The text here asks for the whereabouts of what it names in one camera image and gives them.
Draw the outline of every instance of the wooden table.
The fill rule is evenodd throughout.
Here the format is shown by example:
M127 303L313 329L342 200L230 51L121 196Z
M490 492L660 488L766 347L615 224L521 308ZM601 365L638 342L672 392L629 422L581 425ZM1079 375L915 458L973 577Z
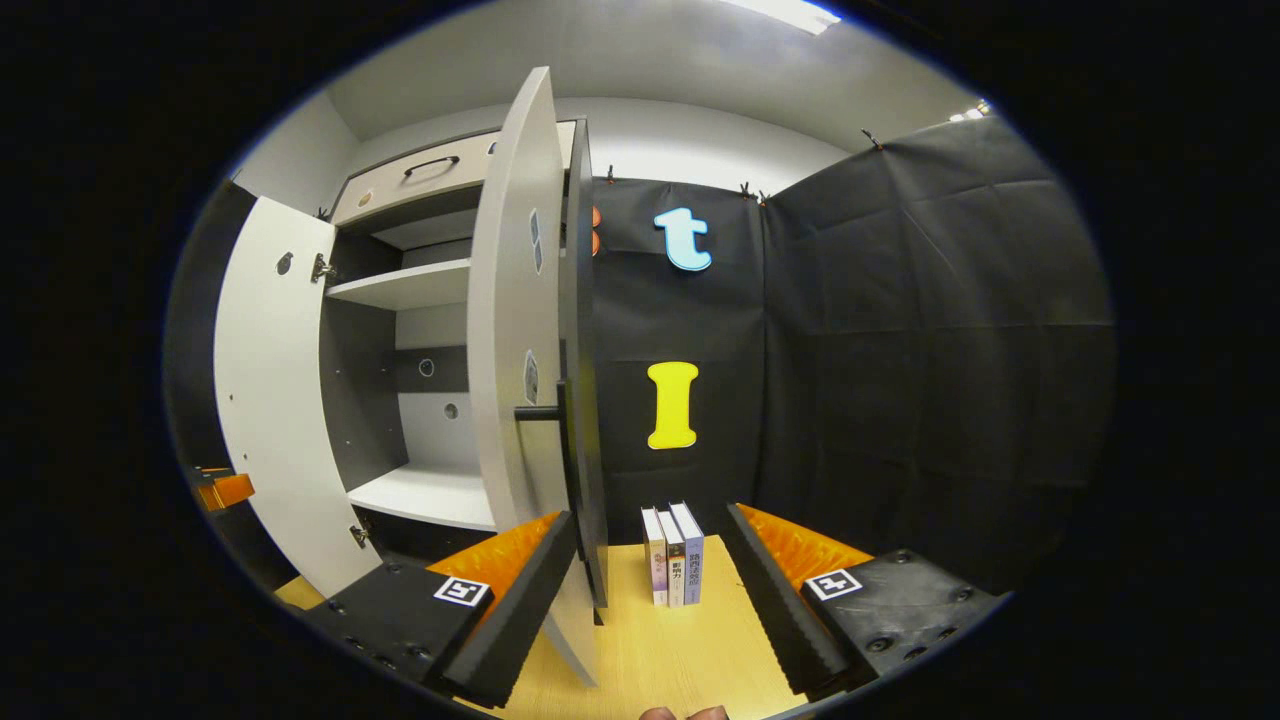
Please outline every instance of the wooden table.
M733 720L756 720L804 705L787 687L724 542L708 537L704 552L703 601L671 609L653 605L644 546L611 546L609 607L595 628L599 687L582 687L539 633L507 707L472 707L511 719L636 720L659 705L676 717L723 705ZM302 578L276 594L302 607L324 601Z

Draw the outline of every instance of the cabinet shelf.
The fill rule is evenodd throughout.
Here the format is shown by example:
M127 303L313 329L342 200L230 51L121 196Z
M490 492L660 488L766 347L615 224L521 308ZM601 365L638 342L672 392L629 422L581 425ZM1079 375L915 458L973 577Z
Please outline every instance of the cabinet shelf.
M479 470L403 465L347 493L352 505L436 525L494 530Z
M470 272L470 258L447 260L337 284L325 296L396 311L466 302Z

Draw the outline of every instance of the door hinge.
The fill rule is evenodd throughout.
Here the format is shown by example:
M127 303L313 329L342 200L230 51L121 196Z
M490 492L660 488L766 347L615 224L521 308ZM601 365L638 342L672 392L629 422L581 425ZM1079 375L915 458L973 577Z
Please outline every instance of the door hinge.
M352 525L348 529L351 530L351 537L356 538L356 544L358 544L361 550L364 550L365 541L369 539L369 530L361 528L360 525Z
M324 252L316 252L316 261L311 265L311 282L320 279L320 275L334 277L338 274L338 268L328 265L324 261Z

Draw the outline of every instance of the drawer handle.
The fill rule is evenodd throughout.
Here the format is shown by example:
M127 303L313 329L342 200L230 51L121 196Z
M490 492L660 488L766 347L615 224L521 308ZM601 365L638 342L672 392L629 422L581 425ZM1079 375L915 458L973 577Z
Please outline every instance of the drawer handle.
M449 161L449 165L456 165L457 161L461 160L461 159L462 158L458 158L457 155L445 155L444 158L436 158L435 160L428 160L426 163L422 163L421 165L413 165L412 168L404 170L404 177L410 177L411 174L413 174L413 170L416 170L419 168L425 168L428 165L434 165L435 163L443 163L445 160Z

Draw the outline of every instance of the yellow letter i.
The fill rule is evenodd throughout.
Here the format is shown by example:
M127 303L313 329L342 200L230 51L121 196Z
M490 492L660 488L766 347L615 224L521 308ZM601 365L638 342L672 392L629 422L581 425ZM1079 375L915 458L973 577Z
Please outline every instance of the yellow letter i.
M658 386L658 414L649 447L689 447L698 439L689 427L689 386L696 377L698 368L689 363L649 365L649 379Z

